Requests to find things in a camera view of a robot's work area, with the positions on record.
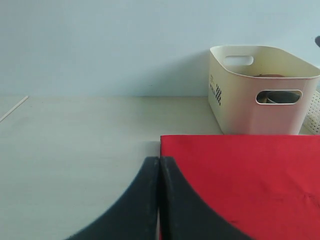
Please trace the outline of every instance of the white mesh object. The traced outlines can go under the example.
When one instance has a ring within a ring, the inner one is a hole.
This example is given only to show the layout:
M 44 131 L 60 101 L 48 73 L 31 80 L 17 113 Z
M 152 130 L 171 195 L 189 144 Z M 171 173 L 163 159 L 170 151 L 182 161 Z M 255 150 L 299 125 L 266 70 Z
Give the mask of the white mesh object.
M 303 125 L 315 135 L 320 135 L 320 92 L 315 91 Z

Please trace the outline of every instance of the basket handle hole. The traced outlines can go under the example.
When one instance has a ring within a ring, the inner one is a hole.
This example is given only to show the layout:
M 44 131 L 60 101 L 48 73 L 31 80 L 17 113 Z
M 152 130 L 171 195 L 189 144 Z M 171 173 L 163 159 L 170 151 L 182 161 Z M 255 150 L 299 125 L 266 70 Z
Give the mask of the basket handle hole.
M 227 66 L 249 66 L 254 63 L 253 56 L 226 56 L 223 64 Z
M 292 105 L 302 97 L 300 90 L 263 90 L 256 95 L 258 104 Z

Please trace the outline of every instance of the white table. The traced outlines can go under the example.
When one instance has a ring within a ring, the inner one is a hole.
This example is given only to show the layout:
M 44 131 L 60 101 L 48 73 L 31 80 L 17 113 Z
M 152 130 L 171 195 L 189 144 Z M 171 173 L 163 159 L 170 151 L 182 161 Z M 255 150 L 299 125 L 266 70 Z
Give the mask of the white table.
M 65 239 L 159 155 L 161 135 L 221 133 L 202 97 L 30 97 L 0 123 L 1 239 Z

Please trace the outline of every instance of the white wall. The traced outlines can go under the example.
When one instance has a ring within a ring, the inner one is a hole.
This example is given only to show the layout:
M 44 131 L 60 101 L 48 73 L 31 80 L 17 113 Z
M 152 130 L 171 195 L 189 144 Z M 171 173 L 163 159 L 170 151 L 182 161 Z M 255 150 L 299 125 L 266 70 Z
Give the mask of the white wall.
M 320 66 L 318 0 L 1 0 L 0 95 L 207 95 L 215 45 Z

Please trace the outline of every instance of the red paper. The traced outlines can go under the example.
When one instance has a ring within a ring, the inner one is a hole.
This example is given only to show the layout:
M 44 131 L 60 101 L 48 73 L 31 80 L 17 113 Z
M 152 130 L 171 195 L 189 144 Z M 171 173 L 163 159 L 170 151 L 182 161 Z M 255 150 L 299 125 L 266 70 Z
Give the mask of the red paper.
M 320 137 L 166 135 L 161 155 L 252 238 L 320 239 Z

